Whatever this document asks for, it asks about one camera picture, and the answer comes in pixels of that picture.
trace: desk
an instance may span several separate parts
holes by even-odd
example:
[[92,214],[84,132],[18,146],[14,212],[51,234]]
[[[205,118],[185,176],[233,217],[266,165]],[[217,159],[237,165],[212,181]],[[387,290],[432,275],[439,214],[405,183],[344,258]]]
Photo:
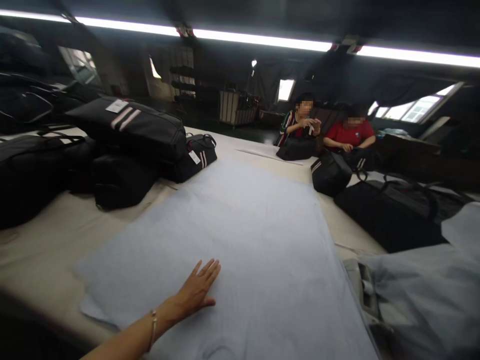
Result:
[[[188,133],[204,133],[194,128],[185,129]],[[63,130],[62,133],[84,135],[79,129]],[[271,145],[210,134],[217,142],[219,158],[246,162],[298,182],[312,182],[310,165],[315,158],[303,160],[303,165],[288,163],[237,151],[271,152]],[[0,295],[78,347],[90,350],[102,343],[116,330],[80,313],[79,304],[85,286],[74,276],[71,267],[121,232],[149,206],[160,204],[181,186],[159,180],[139,205],[109,212],[98,210],[93,196],[60,194],[32,221],[0,231]],[[332,198],[319,193],[317,197],[332,238],[341,245],[337,249],[343,260],[356,255],[348,248],[372,254],[385,253],[333,203]]]

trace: light blue fabric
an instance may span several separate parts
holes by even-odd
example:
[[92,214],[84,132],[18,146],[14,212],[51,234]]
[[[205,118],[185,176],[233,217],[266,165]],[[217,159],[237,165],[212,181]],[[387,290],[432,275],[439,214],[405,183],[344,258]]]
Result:
[[121,329],[220,259],[216,306],[168,331],[152,359],[377,359],[311,185],[219,159],[77,272]]

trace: bag handle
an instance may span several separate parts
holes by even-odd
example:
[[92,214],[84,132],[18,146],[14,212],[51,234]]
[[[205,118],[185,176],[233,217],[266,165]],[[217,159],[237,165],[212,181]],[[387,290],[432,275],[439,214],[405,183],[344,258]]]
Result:
[[12,166],[12,159],[14,159],[14,158],[17,157],[17,156],[28,155],[28,154],[37,154],[37,153],[45,153],[45,152],[55,151],[55,150],[63,150],[63,149],[70,148],[70,147],[72,147],[72,146],[77,145],[78,143],[81,143],[81,142],[84,142],[84,141],[85,141],[85,138],[84,138],[83,136],[69,136],[69,135],[52,136],[52,137],[42,137],[42,136],[39,136],[39,138],[45,139],[45,143],[47,143],[47,142],[49,142],[49,141],[52,141],[53,139],[65,139],[65,140],[70,140],[71,142],[70,142],[70,143],[64,143],[64,144],[62,144],[62,145],[55,146],[55,147],[47,147],[47,148],[41,148],[41,149],[34,149],[34,150],[24,151],[24,152],[15,154],[15,155],[13,155],[12,157],[9,157],[8,160],[7,160],[7,164],[8,164],[8,166],[10,166],[10,167],[12,168],[12,170],[18,171],[18,169],[15,169],[15,168]]
[[[459,198],[457,197],[453,197],[452,194],[449,194],[447,192],[443,192],[443,191],[439,191],[439,190],[434,190],[432,189],[432,187],[434,186],[443,186],[445,188],[447,188],[448,190],[451,190],[453,191],[456,195],[459,196]],[[442,182],[442,181],[436,181],[436,182],[431,182],[431,183],[428,183],[428,184],[425,184],[424,185],[424,188],[425,189],[429,189],[431,192],[434,192],[435,194],[438,194],[440,196],[444,196],[444,197],[447,197],[449,199],[453,199],[453,200],[458,200],[460,202],[463,202],[464,204],[467,204],[467,203],[471,203],[471,202],[474,202],[475,199],[473,199],[472,197],[468,196],[466,193],[464,193],[463,191],[460,191],[460,190],[457,190],[455,188],[453,188],[452,186]]]
[[203,137],[202,137],[202,140],[205,140],[205,139],[210,139],[213,146],[206,146],[205,144],[202,144],[198,140],[190,140],[188,142],[188,146],[190,146],[190,143],[199,143],[201,146],[203,146],[204,148],[207,148],[207,149],[215,149],[217,147],[217,142],[214,140],[214,138],[210,134],[204,134]]
[[383,175],[383,179],[385,180],[385,183],[383,184],[383,186],[378,191],[378,194],[383,193],[388,188],[388,186],[390,184],[399,184],[399,181],[387,180],[387,177],[393,177],[393,178],[401,179],[411,186],[410,190],[418,191],[418,192],[422,193],[426,197],[426,199],[428,200],[429,210],[428,210],[428,215],[427,215],[426,219],[428,221],[433,221],[435,219],[435,217],[437,216],[437,213],[439,212],[439,203],[437,202],[437,199],[431,194],[430,189],[423,187],[418,182],[413,181],[412,179],[410,179],[406,176],[403,176],[401,174],[386,173],[385,175]]

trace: white label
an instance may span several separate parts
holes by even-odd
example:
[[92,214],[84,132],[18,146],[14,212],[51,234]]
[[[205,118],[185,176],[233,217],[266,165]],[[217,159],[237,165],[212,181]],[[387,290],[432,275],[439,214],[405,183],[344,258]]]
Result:
[[197,154],[192,150],[188,153],[188,155],[190,155],[191,159],[195,162],[195,164],[198,164],[200,162],[200,159],[199,157],[197,156]]
[[112,102],[105,110],[117,114],[120,110],[126,107],[129,103],[120,99]]

